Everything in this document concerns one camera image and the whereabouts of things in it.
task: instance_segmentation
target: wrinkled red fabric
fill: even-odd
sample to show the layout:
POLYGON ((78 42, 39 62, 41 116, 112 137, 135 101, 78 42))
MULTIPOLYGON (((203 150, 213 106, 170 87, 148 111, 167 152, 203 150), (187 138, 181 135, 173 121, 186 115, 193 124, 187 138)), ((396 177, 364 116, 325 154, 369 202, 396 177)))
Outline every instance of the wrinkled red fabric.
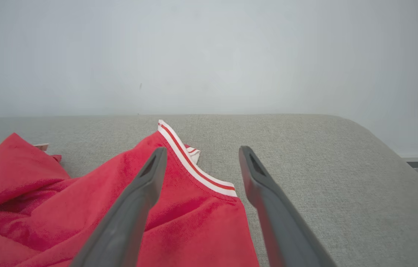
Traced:
POLYGON ((159 132, 75 179, 59 156, 10 135, 0 144, 0 266, 68 266, 161 146, 168 166, 138 266, 257 266, 240 200, 197 184, 159 132))

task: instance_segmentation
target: gray fabric surface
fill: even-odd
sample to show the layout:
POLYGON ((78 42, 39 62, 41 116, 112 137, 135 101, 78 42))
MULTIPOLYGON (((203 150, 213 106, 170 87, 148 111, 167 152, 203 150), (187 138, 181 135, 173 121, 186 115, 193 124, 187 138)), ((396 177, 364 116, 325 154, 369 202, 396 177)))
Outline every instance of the gray fabric surface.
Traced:
POLYGON ((418 174, 368 130, 327 115, 139 115, 0 118, 12 132, 49 142, 72 177, 131 149, 165 120, 200 149, 198 165, 230 181, 243 201, 261 266, 258 216, 243 190, 238 148, 249 145, 339 266, 418 266, 418 174))

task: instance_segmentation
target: red stripe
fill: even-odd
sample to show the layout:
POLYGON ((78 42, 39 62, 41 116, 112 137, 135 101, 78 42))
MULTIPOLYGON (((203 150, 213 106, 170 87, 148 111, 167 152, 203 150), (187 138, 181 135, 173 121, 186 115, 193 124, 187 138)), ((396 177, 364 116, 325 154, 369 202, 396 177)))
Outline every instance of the red stripe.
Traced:
POLYGON ((173 134, 168 130, 168 128, 166 128, 164 125, 161 125, 161 127, 163 127, 164 130, 166 130, 166 132, 169 134, 169 136, 171 136, 171 139, 174 141, 174 143, 176 144, 176 146, 178 147, 179 151, 181 152, 181 154, 184 156, 185 160, 187 161, 187 163, 189 163, 189 165, 192 167, 192 169, 199 174, 202 178, 204 178, 206 181, 210 182, 211 184, 218 186, 220 188, 223 189, 228 189, 228 190, 234 190, 235 188, 232 186, 226 186, 226 185, 222 185, 222 184, 217 184, 216 182, 212 181, 211 179, 205 177, 203 174, 200 173, 200 171, 198 171, 194 165, 192 164, 192 162, 188 159, 187 155, 184 153, 184 151, 182 150, 181 146, 179 145, 178 141, 174 138, 173 134))

